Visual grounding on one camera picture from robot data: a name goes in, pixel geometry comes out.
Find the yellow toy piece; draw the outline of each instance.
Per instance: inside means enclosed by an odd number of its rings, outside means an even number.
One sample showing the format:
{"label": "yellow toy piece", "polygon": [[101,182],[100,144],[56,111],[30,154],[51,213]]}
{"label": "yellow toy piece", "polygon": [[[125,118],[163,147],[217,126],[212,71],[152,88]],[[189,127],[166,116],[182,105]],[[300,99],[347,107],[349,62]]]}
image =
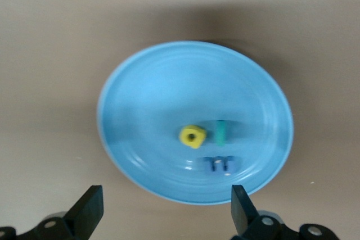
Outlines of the yellow toy piece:
{"label": "yellow toy piece", "polygon": [[185,126],[179,135],[179,139],[183,144],[194,149],[198,149],[205,138],[206,130],[194,125]]}

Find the plate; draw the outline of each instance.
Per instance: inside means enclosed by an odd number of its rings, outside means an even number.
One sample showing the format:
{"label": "plate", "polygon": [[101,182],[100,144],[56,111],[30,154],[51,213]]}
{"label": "plate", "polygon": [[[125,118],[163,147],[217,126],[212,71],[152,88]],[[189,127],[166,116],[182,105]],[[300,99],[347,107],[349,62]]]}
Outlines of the plate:
{"label": "plate", "polygon": [[[294,133],[286,97],[263,68],[197,41],[158,44],[124,61],[102,89],[97,124],[128,178],[195,205],[229,202],[233,184],[261,189],[283,167]],[[179,139],[188,125],[206,131],[197,149]]]}

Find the beige surface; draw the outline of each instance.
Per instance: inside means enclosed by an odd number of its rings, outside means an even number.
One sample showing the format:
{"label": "beige surface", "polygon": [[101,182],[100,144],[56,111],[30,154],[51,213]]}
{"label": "beige surface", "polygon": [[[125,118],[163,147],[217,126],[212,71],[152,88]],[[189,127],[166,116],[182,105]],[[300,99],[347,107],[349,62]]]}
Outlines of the beige surface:
{"label": "beige surface", "polygon": [[151,195],[106,156],[100,89],[152,44],[214,40],[269,71],[291,104],[292,154],[252,196],[297,229],[360,235],[360,0],[0,0],[0,225],[24,232],[102,184],[91,239],[230,239],[230,206]]}

